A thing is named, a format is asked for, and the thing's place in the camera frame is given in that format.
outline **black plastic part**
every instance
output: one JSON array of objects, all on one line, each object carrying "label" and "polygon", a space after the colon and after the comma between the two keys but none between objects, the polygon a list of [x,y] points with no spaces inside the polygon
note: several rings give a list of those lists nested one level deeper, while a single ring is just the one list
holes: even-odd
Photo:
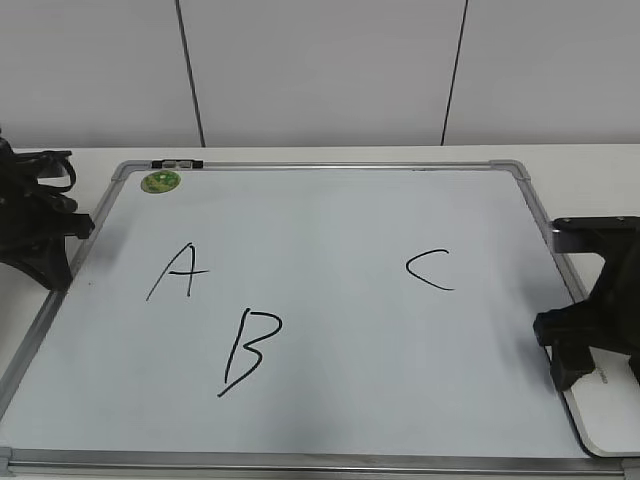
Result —
[{"label": "black plastic part", "polygon": [[539,313],[538,343],[551,347],[551,376],[558,391],[593,372],[590,347],[631,355],[640,379],[640,219],[563,218],[553,222],[562,253],[594,252],[605,265],[589,298]]},{"label": "black plastic part", "polygon": [[[75,200],[63,195],[76,182],[71,152],[15,154],[0,137],[0,262],[26,273],[45,288],[66,290],[71,270],[65,237],[89,237],[89,215],[75,214]],[[67,173],[69,185],[40,185],[42,176]]]}]

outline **green sticker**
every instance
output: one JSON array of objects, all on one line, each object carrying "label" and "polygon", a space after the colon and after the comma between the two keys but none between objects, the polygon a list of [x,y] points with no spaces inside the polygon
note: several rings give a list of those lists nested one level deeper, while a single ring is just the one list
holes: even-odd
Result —
[{"label": "green sticker", "polygon": [[140,187],[147,193],[165,193],[178,185],[180,185],[180,175],[169,170],[160,170],[144,177]]}]

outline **white writing surface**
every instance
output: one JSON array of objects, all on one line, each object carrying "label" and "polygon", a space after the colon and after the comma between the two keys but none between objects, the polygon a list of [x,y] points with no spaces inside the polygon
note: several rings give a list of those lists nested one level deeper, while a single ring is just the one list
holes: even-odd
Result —
[{"label": "white writing surface", "polygon": [[15,448],[583,457],[569,295],[500,171],[126,181],[0,424]]}]

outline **white wall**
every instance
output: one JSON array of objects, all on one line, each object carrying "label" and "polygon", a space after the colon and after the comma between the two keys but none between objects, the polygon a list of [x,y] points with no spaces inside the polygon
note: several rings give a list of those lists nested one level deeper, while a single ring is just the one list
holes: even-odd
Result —
[{"label": "white wall", "polygon": [[471,0],[446,143],[640,143],[638,0]]},{"label": "white wall", "polygon": [[437,145],[464,0],[183,0],[208,146]]},{"label": "white wall", "polygon": [[1,0],[14,146],[197,146],[172,0]]},{"label": "white wall", "polygon": [[[181,0],[208,146],[437,145],[465,0]],[[640,142],[640,2],[469,0],[447,144]],[[174,0],[0,0],[15,146],[197,146]]]}]

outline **table surface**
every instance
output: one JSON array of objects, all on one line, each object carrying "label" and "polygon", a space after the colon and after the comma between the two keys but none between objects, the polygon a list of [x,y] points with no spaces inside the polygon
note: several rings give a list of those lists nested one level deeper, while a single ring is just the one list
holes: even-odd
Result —
[{"label": "table surface", "polygon": [[[504,145],[456,147],[340,148],[134,148],[74,149],[78,183],[71,196],[91,213],[118,164],[126,160],[196,158],[214,162],[484,162],[517,160],[551,218],[640,215],[640,145]],[[72,254],[77,242],[69,242]],[[585,286],[595,282],[602,260],[575,255]],[[25,275],[0,264],[0,371],[10,362],[47,292]]]}]

